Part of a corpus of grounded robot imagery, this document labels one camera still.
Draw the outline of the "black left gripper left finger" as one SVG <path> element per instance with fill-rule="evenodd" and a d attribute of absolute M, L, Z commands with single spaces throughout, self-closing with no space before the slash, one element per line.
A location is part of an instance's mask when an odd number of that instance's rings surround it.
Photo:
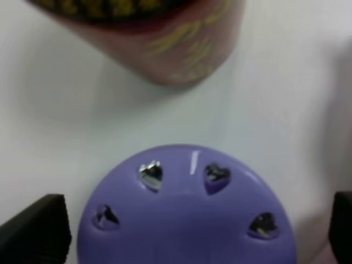
<path fill-rule="evenodd" d="M 65 263 L 71 242 L 65 198 L 48 194 L 1 225 L 1 263 Z"/>

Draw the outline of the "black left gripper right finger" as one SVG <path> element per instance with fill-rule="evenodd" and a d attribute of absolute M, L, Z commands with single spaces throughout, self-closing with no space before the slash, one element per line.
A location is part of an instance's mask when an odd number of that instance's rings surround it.
<path fill-rule="evenodd" d="M 338 263 L 351 264 L 351 191 L 335 193 L 328 238 Z"/>

